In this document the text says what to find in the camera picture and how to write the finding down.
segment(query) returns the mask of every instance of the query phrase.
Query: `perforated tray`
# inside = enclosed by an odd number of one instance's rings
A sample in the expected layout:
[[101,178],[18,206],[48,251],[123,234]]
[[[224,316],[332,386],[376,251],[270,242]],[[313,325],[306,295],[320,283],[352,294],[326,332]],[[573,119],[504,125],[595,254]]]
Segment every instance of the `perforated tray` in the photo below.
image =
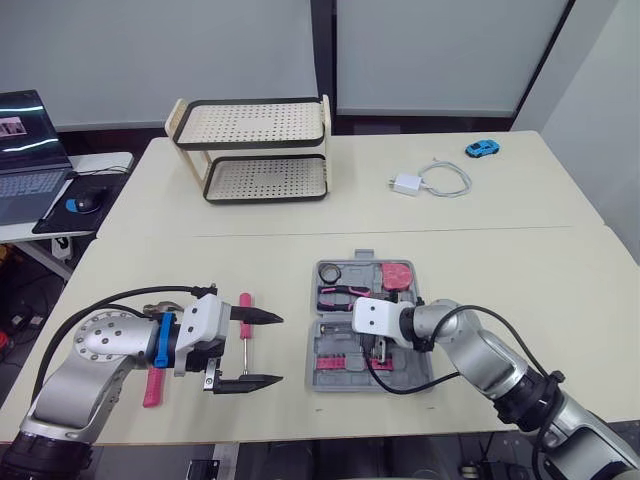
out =
[[327,194],[322,155],[220,157],[204,197],[212,203],[320,200]]
[[173,136],[184,150],[313,147],[323,140],[317,98],[199,100],[188,105]]

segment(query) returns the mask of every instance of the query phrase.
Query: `blue toy car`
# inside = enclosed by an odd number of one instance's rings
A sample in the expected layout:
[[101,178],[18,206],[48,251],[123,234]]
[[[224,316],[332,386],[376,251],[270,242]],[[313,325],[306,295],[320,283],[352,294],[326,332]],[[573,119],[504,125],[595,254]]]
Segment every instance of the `blue toy car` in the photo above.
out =
[[485,155],[491,155],[497,153],[500,150],[500,145],[493,140],[478,140],[476,143],[469,145],[465,152],[467,155],[473,158],[484,157]]

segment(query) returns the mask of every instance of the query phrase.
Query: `laptop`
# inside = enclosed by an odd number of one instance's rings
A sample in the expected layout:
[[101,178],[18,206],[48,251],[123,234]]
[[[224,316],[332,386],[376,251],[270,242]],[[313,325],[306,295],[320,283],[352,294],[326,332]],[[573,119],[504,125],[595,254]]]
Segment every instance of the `laptop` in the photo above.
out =
[[38,92],[0,93],[0,225],[44,216],[72,170]]

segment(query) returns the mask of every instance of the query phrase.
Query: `pliers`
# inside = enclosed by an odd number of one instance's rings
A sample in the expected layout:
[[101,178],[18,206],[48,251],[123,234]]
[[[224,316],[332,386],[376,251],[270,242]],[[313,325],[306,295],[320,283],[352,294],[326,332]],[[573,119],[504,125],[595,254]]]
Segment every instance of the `pliers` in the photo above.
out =
[[349,285],[333,285],[331,287],[318,287],[317,308],[321,312],[350,312],[353,303],[331,303],[320,299],[320,295],[342,293],[352,297],[370,297],[371,289],[367,287],[351,287]]

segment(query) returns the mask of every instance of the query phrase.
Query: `black cable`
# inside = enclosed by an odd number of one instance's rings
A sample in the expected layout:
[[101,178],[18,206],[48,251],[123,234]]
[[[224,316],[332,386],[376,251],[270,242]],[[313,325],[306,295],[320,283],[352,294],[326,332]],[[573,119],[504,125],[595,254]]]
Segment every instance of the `black cable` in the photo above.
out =
[[7,362],[7,359],[11,356],[11,354],[13,352],[16,351],[16,346],[15,343],[11,346],[7,346],[5,347],[2,352],[0,352],[0,365],[2,365],[3,363],[10,363]]
[[536,477],[536,480],[543,480],[542,475],[540,473],[540,452],[542,451],[542,440],[544,435],[549,430],[549,427],[553,423],[553,419],[556,417],[560,407],[562,406],[563,396],[562,392],[558,388],[558,382],[556,378],[552,375],[549,377],[550,381],[556,383],[556,392],[553,396],[552,407],[549,410],[549,414],[547,418],[545,418],[542,426],[538,429],[538,434],[536,435],[536,439],[533,442],[533,451],[531,452],[531,467],[533,468],[533,475]]
[[384,383],[382,379],[378,376],[376,371],[373,369],[373,366],[371,365],[371,358],[369,357],[369,352],[367,352],[366,349],[363,349],[362,356],[364,357],[364,363],[367,364],[367,370],[369,370],[369,373],[371,374],[373,379],[376,381],[376,383],[380,385],[383,389],[385,389],[387,392],[393,393],[395,395],[410,395],[412,393],[422,392],[423,390],[427,390],[431,387],[435,387],[436,385],[439,385],[442,382],[446,382],[447,380],[451,380],[452,378],[456,378],[460,376],[460,372],[453,372],[453,373],[450,373],[449,375],[445,375],[444,377],[437,378],[431,382],[427,382],[424,385],[420,385],[418,387],[408,388],[406,390],[398,390]]
[[34,335],[31,335],[29,338],[27,338],[26,340],[24,339],[20,339],[18,341],[16,341],[14,343],[15,346],[19,346],[19,345],[26,345],[27,343],[31,343],[33,342],[36,338],[38,338],[38,335],[40,334],[40,330],[35,330]]
[[496,432],[491,432],[491,435],[489,435],[489,441],[487,442],[487,448],[482,448],[482,442],[480,442],[480,440],[478,440],[478,442],[480,443],[480,451],[482,452],[482,461],[486,461],[487,460],[487,455],[489,455],[489,449],[491,448],[491,442],[493,442],[493,437],[495,437]]
[[462,435],[457,434],[458,437],[458,445],[460,446],[460,458],[462,458],[462,463],[467,463],[467,456],[464,454],[464,447],[462,446]]
[[138,310],[135,310],[131,307],[127,307],[126,305],[120,305],[118,303],[107,303],[106,305],[103,305],[100,308],[112,308],[114,310],[122,310],[123,312],[129,312],[132,315],[135,315],[136,317],[140,317],[140,318],[150,318],[149,315],[145,315],[142,312],[139,312]]
[[444,317],[442,317],[438,322],[438,324],[436,325],[436,328],[433,329],[433,333],[431,334],[431,337],[427,342],[428,351],[432,351],[433,348],[435,347],[436,338],[438,338],[438,333],[440,333],[440,330],[442,329],[444,324],[447,323],[447,321],[449,321],[452,317],[454,317],[460,312],[464,312],[465,310],[476,310],[478,312],[486,313],[487,315],[492,316],[493,318],[498,320],[500,323],[502,323],[505,327],[507,327],[507,330],[509,330],[509,333],[513,335],[513,338],[516,339],[516,342],[518,342],[518,345],[520,345],[520,348],[522,348],[522,351],[524,351],[524,353],[527,355],[529,360],[531,360],[531,363],[535,365],[535,367],[538,369],[540,374],[547,379],[549,378],[549,374],[547,373],[547,371],[544,368],[542,368],[542,365],[540,365],[540,362],[538,362],[538,360],[533,355],[533,353],[531,353],[527,345],[524,343],[524,340],[522,340],[520,335],[518,335],[518,332],[516,332],[516,329],[513,328],[511,324],[507,322],[506,319],[498,315],[493,310],[489,310],[488,308],[480,307],[478,305],[461,305],[459,307],[454,308],[449,313],[447,313]]
[[40,295],[42,295],[42,300],[44,303],[44,314],[42,315],[42,319],[46,320],[49,317],[49,314],[51,313],[49,311],[49,299],[47,298],[47,292],[44,290],[44,288],[42,288],[42,285],[38,285],[38,289],[40,290]]
[[14,362],[0,362],[0,365],[11,365],[13,367],[18,367],[18,368],[22,368],[23,367],[19,363],[14,363]]
[[55,275],[55,273],[49,272],[49,273],[45,273],[43,275],[39,275],[36,278],[32,278],[31,280],[28,280],[26,282],[20,283],[20,284],[16,285],[15,287],[9,287],[9,290],[11,290],[11,292],[13,294],[15,294],[17,291],[19,291],[19,290],[21,290],[21,289],[23,289],[25,287],[30,287],[35,282],[38,282],[38,281],[42,280],[43,278],[47,278],[47,277],[50,277],[52,275]]
[[124,175],[130,175],[131,174],[131,170],[129,170],[127,167],[121,167],[121,166],[113,166],[113,167],[107,167],[107,168],[101,168],[99,170],[86,170],[84,172],[70,172],[67,175],[67,180],[73,180],[76,179],[78,177],[87,177],[89,175],[95,175],[97,173],[100,172],[117,172],[117,173],[121,173]]
[[47,374],[47,369],[49,368],[49,364],[51,363],[51,359],[53,358],[53,354],[57,350],[58,346],[64,339],[64,337],[69,333],[69,331],[78,324],[84,317],[86,317],[89,313],[94,310],[98,310],[100,308],[104,308],[105,305],[110,304],[111,302],[115,302],[117,300],[121,300],[123,298],[133,297],[136,295],[145,295],[147,293],[158,293],[158,292],[187,292],[196,297],[200,297],[208,292],[215,291],[214,287],[185,287],[183,285],[169,285],[169,286],[160,286],[160,287],[146,287],[146,288],[136,288],[134,290],[127,290],[125,292],[116,293],[115,295],[111,295],[110,297],[99,300],[93,305],[88,306],[80,310],[79,312],[74,313],[68,319],[66,319],[60,328],[54,333],[53,337],[51,337],[51,341],[49,345],[47,345],[47,349],[42,356],[42,360],[40,362],[40,366],[38,367],[38,374],[36,375],[36,381],[33,386],[33,394],[31,396],[31,402],[34,402],[40,390],[42,390],[42,385],[44,384],[44,377]]

